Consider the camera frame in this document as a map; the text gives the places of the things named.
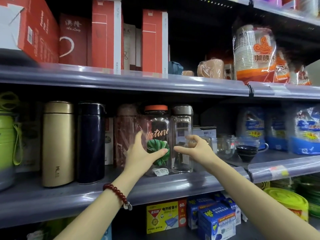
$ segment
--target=red beaded bracelet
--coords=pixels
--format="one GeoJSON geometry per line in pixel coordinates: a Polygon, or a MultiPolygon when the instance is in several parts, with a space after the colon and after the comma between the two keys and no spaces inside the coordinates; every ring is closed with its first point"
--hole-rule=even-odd
{"type": "Polygon", "coordinates": [[[123,202],[123,208],[125,210],[132,210],[132,205],[130,202],[127,200],[127,198],[123,195],[123,193],[118,190],[117,187],[115,187],[113,184],[105,184],[103,185],[103,190],[105,189],[110,189],[112,190],[123,202]]]}

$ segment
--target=green monstera leaf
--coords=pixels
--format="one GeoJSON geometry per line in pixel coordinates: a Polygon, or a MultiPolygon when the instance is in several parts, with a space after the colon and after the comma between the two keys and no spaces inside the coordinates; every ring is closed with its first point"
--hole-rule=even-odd
{"type": "Polygon", "coordinates": [[[165,166],[166,162],[168,161],[168,159],[170,157],[170,149],[169,149],[169,145],[167,144],[167,142],[153,139],[153,140],[149,140],[146,143],[146,146],[147,146],[146,151],[148,153],[153,153],[153,152],[159,151],[162,148],[168,149],[168,152],[163,157],[160,157],[159,159],[157,159],[153,163],[153,165],[156,165],[156,166],[165,166]]]}

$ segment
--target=silver charm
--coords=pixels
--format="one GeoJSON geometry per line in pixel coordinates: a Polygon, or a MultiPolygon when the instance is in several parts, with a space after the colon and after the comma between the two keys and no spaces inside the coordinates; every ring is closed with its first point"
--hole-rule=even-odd
{"type": "Polygon", "coordinates": [[[127,204],[123,204],[123,208],[125,209],[125,210],[132,210],[132,205],[130,204],[130,202],[128,201],[128,203],[127,204]]]}

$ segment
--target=glass bottle with silver lid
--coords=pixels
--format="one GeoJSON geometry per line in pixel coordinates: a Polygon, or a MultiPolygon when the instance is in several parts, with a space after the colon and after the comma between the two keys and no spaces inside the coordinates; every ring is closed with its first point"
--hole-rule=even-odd
{"type": "MultiPolygon", "coordinates": [[[[193,110],[190,105],[177,105],[171,109],[171,127],[172,139],[174,146],[188,146],[186,136],[192,135],[193,110]]],[[[171,170],[173,173],[190,173],[193,171],[193,161],[188,155],[182,155],[171,150],[171,170]]]]}

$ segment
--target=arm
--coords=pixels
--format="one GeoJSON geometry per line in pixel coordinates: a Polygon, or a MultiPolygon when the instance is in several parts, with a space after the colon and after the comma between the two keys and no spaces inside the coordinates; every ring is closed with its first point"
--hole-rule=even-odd
{"type": "Polygon", "coordinates": [[[205,140],[195,135],[190,139],[197,141],[194,148],[175,146],[174,150],[190,155],[214,175],[266,239],[320,239],[320,233],[314,227],[218,158],[205,140]]]}
{"type": "MultiPolygon", "coordinates": [[[[142,131],[136,135],[134,145],[128,150],[124,171],[112,182],[125,196],[153,162],[168,151],[161,149],[151,154],[147,153],[142,147],[141,136],[142,131]]],[[[122,204],[113,191],[106,189],[54,240],[101,240],[122,204]]]]}

